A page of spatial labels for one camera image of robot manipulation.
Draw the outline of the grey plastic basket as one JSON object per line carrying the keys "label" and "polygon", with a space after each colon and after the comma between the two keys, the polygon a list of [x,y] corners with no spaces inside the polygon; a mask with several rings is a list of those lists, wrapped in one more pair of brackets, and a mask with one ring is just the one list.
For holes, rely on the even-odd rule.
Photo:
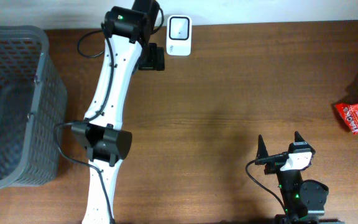
{"label": "grey plastic basket", "polygon": [[53,127],[64,120],[67,89],[35,26],[0,26],[0,189],[56,178]]}

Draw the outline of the white barcode scanner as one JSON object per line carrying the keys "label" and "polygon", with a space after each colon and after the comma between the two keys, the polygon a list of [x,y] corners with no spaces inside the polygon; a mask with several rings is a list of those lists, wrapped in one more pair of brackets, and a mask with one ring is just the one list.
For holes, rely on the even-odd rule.
{"label": "white barcode scanner", "polygon": [[191,54],[192,19],[185,15],[171,15],[167,19],[166,51],[172,56]]}

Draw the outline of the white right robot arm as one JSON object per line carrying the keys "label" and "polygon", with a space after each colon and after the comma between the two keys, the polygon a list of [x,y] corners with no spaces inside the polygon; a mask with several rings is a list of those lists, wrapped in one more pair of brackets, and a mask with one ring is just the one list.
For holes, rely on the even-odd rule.
{"label": "white right robot arm", "polygon": [[264,174],[275,174],[282,195],[284,214],[276,215],[275,223],[318,223],[324,215],[328,186],[316,180],[304,180],[301,172],[311,166],[316,151],[299,132],[281,154],[269,155],[263,137],[259,136],[254,164],[264,166]]}

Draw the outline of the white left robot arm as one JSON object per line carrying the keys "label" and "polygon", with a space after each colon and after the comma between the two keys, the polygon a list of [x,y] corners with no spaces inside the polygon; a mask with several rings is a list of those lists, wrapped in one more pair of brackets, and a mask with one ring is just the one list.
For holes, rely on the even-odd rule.
{"label": "white left robot arm", "polygon": [[120,166],[132,144],[122,130],[123,109],[137,70],[163,71],[163,48],[150,42],[161,28],[163,10],[157,1],[136,0],[130,9],[114,6],[101,24],[104,57],[92,103],[82,121],[70,124],[85,148],[89,167],[88,201],[83,223],[114,223],[113,201]]}

